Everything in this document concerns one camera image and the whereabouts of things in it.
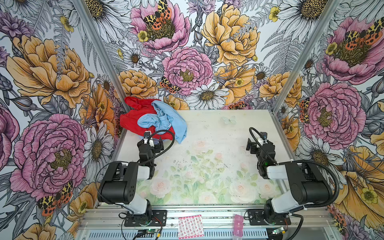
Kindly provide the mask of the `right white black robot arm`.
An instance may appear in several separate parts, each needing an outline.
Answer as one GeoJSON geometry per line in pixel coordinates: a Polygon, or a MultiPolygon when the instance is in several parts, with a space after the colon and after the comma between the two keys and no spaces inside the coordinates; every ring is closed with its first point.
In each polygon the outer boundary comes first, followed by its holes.
{"type": "Polygon", "coordinates": [[[275,145],[265,132],[249,129],[251,138],[246,149],[258,159],[259,175],[265,180],[287,180],[289,190],[266,201],[263,209],[246,213],[250,225],[290,224],[290,216],[308,208],[322,208],[332,204],[340,193],[340,181],[329,167],[308,160],[278,163],[275,145]]]}

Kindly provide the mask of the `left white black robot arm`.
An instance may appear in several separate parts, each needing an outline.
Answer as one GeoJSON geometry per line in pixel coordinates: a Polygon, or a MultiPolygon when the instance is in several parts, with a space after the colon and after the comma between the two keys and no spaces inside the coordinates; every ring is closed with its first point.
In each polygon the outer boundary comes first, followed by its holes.
{"type": "Polygon", "coordinates": [[[154,220],[149,200],[136,193],[139,180],[154,177],[154,157],[164,150],[163,140],[153,140],[150,131],[138,142],[139,160],[136,162],[115,161],[108,164],[107,171],[98,188],[98,201],[117,205],[127,210],[126,227],[148,226],[154,220]]]}

